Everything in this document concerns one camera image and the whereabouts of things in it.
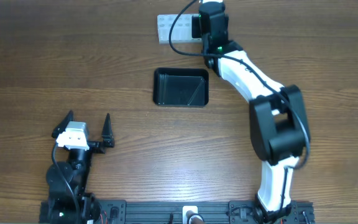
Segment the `wooden table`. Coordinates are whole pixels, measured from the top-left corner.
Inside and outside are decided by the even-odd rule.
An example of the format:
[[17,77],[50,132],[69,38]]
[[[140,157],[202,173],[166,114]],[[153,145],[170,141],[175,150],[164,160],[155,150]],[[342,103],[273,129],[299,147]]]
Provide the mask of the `wooden table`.
[[[188,0],[0,0],[0,222],[37,222],[52,129],[69,110],[116,147],[96,155],[88,191],[128,201],[252,200],[260,161],[248,105],[211,70],[205,108],[152,102],[158,67],[205,68],[158,44],[157,15]],[[358,1],[227,0],[230,36],[303,96],[311,158],[291,195],[317,222],[358,222]],[[196,13],[192,7],[189,13]],[[199,52],[199,44],[177,45]],[[58,160],[67,152],[60,150]]]

